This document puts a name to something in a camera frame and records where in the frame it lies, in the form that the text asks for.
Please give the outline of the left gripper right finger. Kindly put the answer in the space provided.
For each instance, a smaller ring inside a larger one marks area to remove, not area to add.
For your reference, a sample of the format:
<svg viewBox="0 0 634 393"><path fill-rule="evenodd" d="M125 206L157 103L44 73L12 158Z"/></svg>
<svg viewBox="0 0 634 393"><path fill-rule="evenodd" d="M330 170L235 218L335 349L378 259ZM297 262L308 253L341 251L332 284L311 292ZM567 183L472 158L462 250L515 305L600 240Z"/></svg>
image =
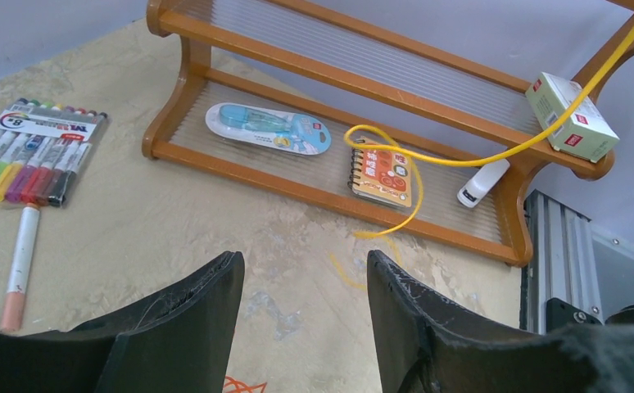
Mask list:
<svg viewBox="0 0 634 393"><path fill-rule="evenodd" d="M379 250L367 291L385 392L634 392L634 323L546 335L476 314Z"/></svg>

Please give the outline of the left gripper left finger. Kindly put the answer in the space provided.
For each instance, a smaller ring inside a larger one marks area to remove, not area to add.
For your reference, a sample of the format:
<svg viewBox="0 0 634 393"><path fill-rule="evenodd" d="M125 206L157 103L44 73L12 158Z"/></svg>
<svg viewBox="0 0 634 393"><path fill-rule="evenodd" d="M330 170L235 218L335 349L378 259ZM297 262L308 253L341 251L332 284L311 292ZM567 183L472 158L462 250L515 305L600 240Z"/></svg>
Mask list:
<svg viewBox="0 0 634 393"><path fill-rule="evenodd" d="M244 273L226 251L67 332L0 333L0 392L220 392Z"/></svg>

